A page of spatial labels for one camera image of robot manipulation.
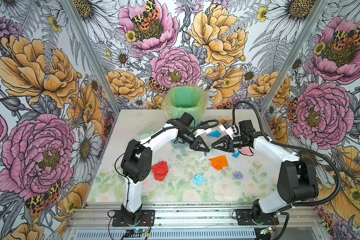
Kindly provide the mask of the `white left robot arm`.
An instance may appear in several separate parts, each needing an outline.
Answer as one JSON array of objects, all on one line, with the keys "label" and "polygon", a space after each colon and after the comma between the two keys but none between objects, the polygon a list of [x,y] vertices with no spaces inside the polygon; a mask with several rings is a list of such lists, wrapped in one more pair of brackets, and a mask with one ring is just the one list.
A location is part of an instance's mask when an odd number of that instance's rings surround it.
[{"label": "white left robot arm", "polygon": [[126,179],[125,199],[121,205],[123,221],[129,225],[138,224],[142,216],[143,181],[151,172],[153,154],[173,140],[181,140],[191,150],[208,153],[210,148],[201,137],[214,125],[207,121],[192,127],[193,117],[170,119],[166,124],[149,137],[137,141],[131,140],[126,151],[121,155],[122,176]]}]

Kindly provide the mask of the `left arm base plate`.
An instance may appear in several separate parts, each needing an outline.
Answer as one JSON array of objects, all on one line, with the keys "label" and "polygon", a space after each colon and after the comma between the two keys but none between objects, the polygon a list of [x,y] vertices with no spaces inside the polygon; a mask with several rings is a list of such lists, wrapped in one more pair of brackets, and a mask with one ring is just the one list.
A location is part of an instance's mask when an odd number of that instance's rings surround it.
[{"label": "left arm base plate", "polygon": [[117,210],[112,217],[113,227],[152,227],[155,222],[155,210],[141,210],[135,214]]}]

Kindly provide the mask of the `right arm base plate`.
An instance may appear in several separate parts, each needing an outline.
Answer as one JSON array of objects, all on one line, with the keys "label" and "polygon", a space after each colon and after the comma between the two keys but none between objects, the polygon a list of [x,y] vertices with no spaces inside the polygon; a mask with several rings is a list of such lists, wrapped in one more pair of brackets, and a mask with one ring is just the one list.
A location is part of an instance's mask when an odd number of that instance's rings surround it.
[{"label": "right arm base plate", "polygon": [[233,212],[233,218],[237,220],[239,226],[277,226],[280,224],[276,214],[253,213],[251,209],[236,209]]}]

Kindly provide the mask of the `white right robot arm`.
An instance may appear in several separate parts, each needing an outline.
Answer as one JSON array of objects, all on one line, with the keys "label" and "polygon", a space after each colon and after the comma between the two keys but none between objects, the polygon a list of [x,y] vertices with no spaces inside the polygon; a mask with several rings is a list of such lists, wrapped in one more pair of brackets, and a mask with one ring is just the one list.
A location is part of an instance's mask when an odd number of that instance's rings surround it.
[{"label": "white right robot arm", "polygon": [[261,131],[257,132],[250,120],[239,122],[238,135],[234,134],[233,127],[227,122],[219,128],[226,135],[212,143],[213,149],[232,153],[235,149],[250,147],[267,157],[279,170],[277,189],[267,197],[253,202],[250,213],[254,223],[261,224],[263,219],[269,219],[295,203],[318,196],[316,170],[309,160],[289,153]]}]

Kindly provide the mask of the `red paper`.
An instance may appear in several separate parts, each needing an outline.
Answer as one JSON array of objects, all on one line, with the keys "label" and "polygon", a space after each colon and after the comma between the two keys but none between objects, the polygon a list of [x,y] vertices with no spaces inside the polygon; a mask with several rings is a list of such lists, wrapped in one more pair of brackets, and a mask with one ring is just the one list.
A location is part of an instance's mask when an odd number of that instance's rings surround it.
[{"label": "red paper", "polygon": [[162,182],[169,172],[168,164],[165,161],[161,161],[152,166],[151,171],[154,173],[155,180]]}]

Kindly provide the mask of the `grey-green plastic dustpan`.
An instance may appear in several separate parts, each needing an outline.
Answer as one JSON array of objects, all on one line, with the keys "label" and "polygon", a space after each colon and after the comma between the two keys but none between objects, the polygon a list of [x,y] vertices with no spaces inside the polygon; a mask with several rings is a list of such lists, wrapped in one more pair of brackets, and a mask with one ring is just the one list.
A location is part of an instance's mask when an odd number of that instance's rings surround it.
[{"label": "grey-green plastic dustpan", "polygon": [[175,150],[181,151],[181,155],[185,156],[187,154],[186,147],[188,146],[188,144],[179,141],[178,139],[171,141],[171,144]]}]

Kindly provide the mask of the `light green paper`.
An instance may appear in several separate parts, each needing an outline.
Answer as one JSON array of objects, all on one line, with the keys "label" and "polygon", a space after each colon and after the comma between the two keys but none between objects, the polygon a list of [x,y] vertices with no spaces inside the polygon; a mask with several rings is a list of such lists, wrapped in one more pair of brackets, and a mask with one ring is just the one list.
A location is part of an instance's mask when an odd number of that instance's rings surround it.
[{"label": "light green paper", "polygon": [[152,136],[155,133],[155,131],[149,130],[149,131],[142,131],[140,134],[140,140],[144,140],[150,136]]}]

